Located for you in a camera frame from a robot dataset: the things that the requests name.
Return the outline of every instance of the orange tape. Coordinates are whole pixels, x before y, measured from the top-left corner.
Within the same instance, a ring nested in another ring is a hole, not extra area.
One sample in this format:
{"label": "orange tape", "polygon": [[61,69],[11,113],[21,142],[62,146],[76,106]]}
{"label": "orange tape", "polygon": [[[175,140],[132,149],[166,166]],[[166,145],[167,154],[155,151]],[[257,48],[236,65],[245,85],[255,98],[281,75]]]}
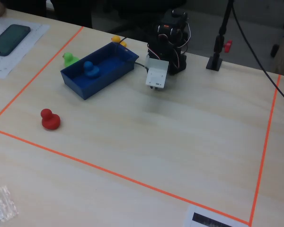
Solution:
{"label": "orange tape", "polygon": [[[278,77],[278,81],[276,83],[277,86],[279,86],[279,84],[280,84],[280,79],[281,79],[281,75],[279,75],[279,77]],[[250,213],[248,226],[252,225],[252,221],[253,221],[254,214],[255,214],[255,209],[256,209],[256,204],[257,204],[257,197],[258,197],[258,194],[259,194],[260,183],[261,183],[263,167],[264,167],[264,161],[265,161],[265,155],[266,155],[267,144],[268,144],[268,138],[269,138],[269,133],[270,133],[270,126],[271,126],[271,121],[273,119],[273,113],[274,113],[274,109],[275,109],[275,100],[276,100],[277,94],[278,94],[278,90],[275,89],[274,98],[273,98],[273,102],[271,104],[271,109],[270,109],[270,115],[269,115],[267,130],[266,130],[266,136],[265,136],[265,142],[264,142],[264,147],[263,147],[263,153],[262,153],[262,159],[261,159],[261,164],[260,164],[259,175],[258,175],[258,178],[257,178],[257,186],[256,186],[254,201],[252,203],[252,208],[251,208],[251,213]]]}
{"label": "orange tape", "polygon": [[109,174],[112,174],[112,175],[121,177],[121,178],[123,178],[123,179],[125,179],[125,180],[128,180],[128,181],[130,181],[130,182],[139,184],[139,185],[141,185],[141,186],[143,186],[143,187],[146,187],[146,188],[152,189],[152,190],[154,190],[154,191],[160,192],[160,193],[162,193],[162,194],[171,196],[171,197],[176,198],[176,199],[178,199],[178,200],[182,200],[182,201],[184,201],[184,202],[188,202],[188,203],[190,203],[190,204],[196,205],[196,206],[201,207],[201,208],[204,208],[204,209],[206,209],[206,210],[210,210],[210,211],[215,212],[215,213],[217,213],[217,214],[221,214],[221,215],[226,216],[226,217],[228,217],[228,218],[231,218],[231,219],[233,219],[233,220],[235,220],[235,221],[238,221],[238,222],[241,222],[241,223],[243,223],[243,224],[248,225],[248,222],[247,222],[247,221],[244,221],[244,220],[242,220],[242,219],[240,219],[240,218],[237,218],[237,217],[234,217],[234,216],[232,216],[232,215],[226,214],[226,213],[224,213],[224,212],[221,212],[221,211],[215,210],[215,209],[213,209],[213,208],[207,207],[207,206],[202,205],[202,204],[200,204],[200,203],[193,202],[193,201],[191,201],[191,200],[188,200],[188,199],[185,199],[185,198],[183,198],[183,197],[177,196],[177,195],[175,195],[175,194],[172,194],[172,193],[166,192],[166,191],[164,191],[164,190],[161,190],[161,189],[159,189],[159,188],[155,188],[155,187],[153,187],[153,186],[151,186],[151,185],[148,185],[148,184],[145,184],[145,183],[136,181],[136,180],[134,180],[134,179],[132,179],[132,178],[129,178],[129,177],[124,176],[124,175],[121,175],[121,174],[118,174],[118,173],[113,172],[113,171],[111,171],[111,170],[108,170],[108,169],[105,169],[105,168],[103,168],[103,167],[97,166],[97,165],[95,165],[95,164],[89,163],[89,162],[87,162],[87,161],[78,159],[78,158],[73,157],[73,156],[70,156],[70,155],[66,155],[66,154],[61,153],[61,152],[59,152],[59,151],[56,151],[56,150],[53,150],[53,149],[50,149],[50,148],[47,148],[47,147],[38,145],[38,144],[36,144],[36,143],[30,142],[30,141],[28,141],[28,140],[22,139],[22,138],[20,138],[20,137],[18,137],[18,136],[14,136],[14,135],[12,135],[12,134],[9,134],[9,133],[3,132],[3,131],[0,131],[0,134],[9,136],[9,137],[11,137],[11,138],[17,139],[17,140],[22,141],[22,142],[24,142],[24,143],[28,143],[28,144],[30,144],[30,145],[33,145],[33,146],[37,147],[37,148],[41,148],[41,149],[47,150],[47,151],[49,151],[49,152],[55,153],[55,154],[57,154],[57,155],[60,155],[60,156],[62,156],[62,157],[69,158],[69,159],[74,160],[74,161],[76,161],[76,162],[80,162],[80,163],[85,164],[85,165],[87,165],[87,166],[90,166],[90,167],[93,167],[93,168],[102,170],[102,171],[104,171],[104,172],[106,172],[106,173],[109,173]]}
{"label": "orange tape", "polygon": [[21,93],[40,75],[40,73],[54,60],[55,57],[82,31],[84,27],[81,27],[66,44],[45,64],[42,69],[19,91],[19,93],[0,111],[0,116],[6,111],[6,109],[21,95]]}

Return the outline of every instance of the blue plastic container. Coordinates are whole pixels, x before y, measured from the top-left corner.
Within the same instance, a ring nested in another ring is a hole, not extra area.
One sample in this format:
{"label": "blue plastic container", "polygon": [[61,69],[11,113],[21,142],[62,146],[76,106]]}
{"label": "blue plastic container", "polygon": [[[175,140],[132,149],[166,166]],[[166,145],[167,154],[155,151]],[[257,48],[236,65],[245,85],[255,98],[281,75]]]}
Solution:
{"label": "blue plastic container", "polygon": [[[138,55],[118,43],[111,42],[69,67],[61,70],[64,83],[84,100],[133,70]],[[98,78],[84,74],[83,65],[92,62],[100,69]]]}

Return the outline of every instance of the paper sheet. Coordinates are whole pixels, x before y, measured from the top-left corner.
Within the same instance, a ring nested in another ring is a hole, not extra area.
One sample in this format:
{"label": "paper sheet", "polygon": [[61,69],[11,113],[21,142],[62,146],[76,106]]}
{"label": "paper sheet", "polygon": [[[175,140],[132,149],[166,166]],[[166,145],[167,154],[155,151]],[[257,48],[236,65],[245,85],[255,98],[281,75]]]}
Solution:
{"label": "paper sheet", "polygon": [[33,48],[40,37],[49,29],[49,25],[41,25],[27,21],[0,18],[0,34],[10,25],[24,25],[31,28],[30,33],[22,40],[22,42],[6,57],[0,56],[0,78],[4,79],[9,72],[22,60],[22,58]]}

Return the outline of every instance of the black stand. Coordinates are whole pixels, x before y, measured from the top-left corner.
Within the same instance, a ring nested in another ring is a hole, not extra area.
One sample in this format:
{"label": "black stand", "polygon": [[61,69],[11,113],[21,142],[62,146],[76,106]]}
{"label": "black stand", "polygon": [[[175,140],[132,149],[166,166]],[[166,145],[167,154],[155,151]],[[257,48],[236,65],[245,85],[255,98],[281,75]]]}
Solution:
{"label": "black stand", "polygon": [[216,41],[214,44],[214,48],[213,48],[214,54],[213,56],[209,58],[209,61],[206,66],[208,70],[219,71],[220,69],[220,66],[222,63],[222,59],[220,58],[220,53],[224,47],[224,35],[226,33],[226,26],[227,26],[229,16],[231,14],[231,8],[233,6],[233,2],[234,0],[228,0],[227,8],[224,14],[224,19],[219,29],[219,35],[217,35]]}

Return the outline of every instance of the blue rubber duck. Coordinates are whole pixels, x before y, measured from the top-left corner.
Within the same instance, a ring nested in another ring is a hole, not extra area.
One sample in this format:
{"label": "blue rubber duck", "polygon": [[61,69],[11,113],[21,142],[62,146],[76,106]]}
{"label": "blue rubber duck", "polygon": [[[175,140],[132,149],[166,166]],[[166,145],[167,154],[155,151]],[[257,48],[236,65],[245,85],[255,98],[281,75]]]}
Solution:
{"label": "blue rubber duck", "polygon": [[100,69],[98,66],[93,65],[92,62],[86,61],[83,65],[85,76],[94,79],[100,76]]}

